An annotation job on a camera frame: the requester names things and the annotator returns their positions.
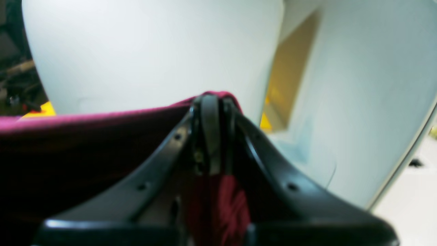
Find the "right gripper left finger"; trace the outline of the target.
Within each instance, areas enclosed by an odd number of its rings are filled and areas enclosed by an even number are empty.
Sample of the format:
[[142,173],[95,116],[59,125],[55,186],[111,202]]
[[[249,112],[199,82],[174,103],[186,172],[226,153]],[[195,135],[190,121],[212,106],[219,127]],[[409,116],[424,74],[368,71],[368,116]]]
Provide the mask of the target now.
[[34,246],[185,246],[182,192],[221,169],[220,100],[195,98],[135,171],[85,203],[46,219]]

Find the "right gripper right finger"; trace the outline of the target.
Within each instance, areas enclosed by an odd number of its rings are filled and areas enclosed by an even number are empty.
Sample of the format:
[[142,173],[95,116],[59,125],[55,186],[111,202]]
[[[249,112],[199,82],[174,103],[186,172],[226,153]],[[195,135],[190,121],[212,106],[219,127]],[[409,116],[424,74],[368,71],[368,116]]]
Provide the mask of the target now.
[[244,246],[398,246],[387,222],[333,195],[289,162],[222,99],[225,171],[242,186],[250,223]]

